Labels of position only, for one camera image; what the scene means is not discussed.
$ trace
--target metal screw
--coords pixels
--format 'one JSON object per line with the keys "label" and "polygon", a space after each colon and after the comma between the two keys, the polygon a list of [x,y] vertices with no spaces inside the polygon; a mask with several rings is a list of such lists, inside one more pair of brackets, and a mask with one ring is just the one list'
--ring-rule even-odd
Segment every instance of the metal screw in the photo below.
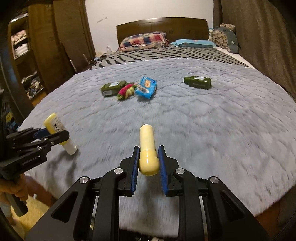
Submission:
{"label": "metal screw", "polygon": [[178,174],[183,174],[184,172],[185,172],[185,170],[183,168],[176,169],[176,173],[178,173]]}
{"label": "metal screw", "polygon": [[219,182],[219,179],[218,179],[217,177],[211,177],[211,178],[210,178],[210,181],[211,181],[211,183],[216,184],[216,183]]}
{"label": "metal screw", "polygon": [[81,178],[79,179],[79,182],[80,182],[80,183],[87,183],[88,181],[89,181],[88,177],[81,177]]}
{"label": "metal screw", "polygon": [[123,170],[122,170],[122,168],[118,167],[118,168],[114,169],[114,173],[121,174],[121,173],[123,173]]}

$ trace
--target human hand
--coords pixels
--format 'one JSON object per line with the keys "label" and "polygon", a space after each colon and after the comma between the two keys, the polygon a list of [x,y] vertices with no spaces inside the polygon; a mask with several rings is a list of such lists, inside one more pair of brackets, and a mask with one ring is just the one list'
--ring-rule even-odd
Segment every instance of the human hand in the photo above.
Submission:
{"label": "human hand", "polygon": [[28,199],[28,190],[25,175],[21,174],[16,183],[0,178],[0,202],[9,204],[5,193],[14,194],[21,201],[26,201]]}

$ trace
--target blue packet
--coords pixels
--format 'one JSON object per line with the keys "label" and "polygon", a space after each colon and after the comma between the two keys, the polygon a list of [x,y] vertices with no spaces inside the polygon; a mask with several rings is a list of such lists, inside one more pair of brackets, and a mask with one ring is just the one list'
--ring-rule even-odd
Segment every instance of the blue packet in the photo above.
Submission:
{"label": "blue packet", "polygon": [[143,77],[135,90],[135,94],[150,99],[156,90],[156,80]]}

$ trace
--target yellow bottle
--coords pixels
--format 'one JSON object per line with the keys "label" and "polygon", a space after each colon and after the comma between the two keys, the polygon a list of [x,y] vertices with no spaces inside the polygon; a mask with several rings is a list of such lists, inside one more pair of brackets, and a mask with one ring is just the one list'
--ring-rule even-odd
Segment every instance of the yellow bottle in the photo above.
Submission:
{"label": "yellow bottle", "polygon": [[[49,117],[47,117],[43,124],[50,134],[54,134],[66,129],[63,123],[57,117],[56,113],[52,113]],[[66,152],[70,155],[73,155],[78,149],[78,147],[74,145],[70,138],[67,141],[60,143],[60,145],[62,145]]]}
{"label": "yellow bottle", "polygon": [[140,128],[140,160],[139,170],[145,176],[153,176],[159,172],[160,164],[155,150],[153,128],[143,125]]}

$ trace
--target wall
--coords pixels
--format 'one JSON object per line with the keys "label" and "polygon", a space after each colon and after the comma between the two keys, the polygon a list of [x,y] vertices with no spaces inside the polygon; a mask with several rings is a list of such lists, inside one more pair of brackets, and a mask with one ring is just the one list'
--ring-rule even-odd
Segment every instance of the wall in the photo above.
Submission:
{"label": "wall", "polygon": [[132,21],[188,17],[206,19],[213,26],[213,0],[86,0],[86,12],[96,53],[118,48],[116,26]]}

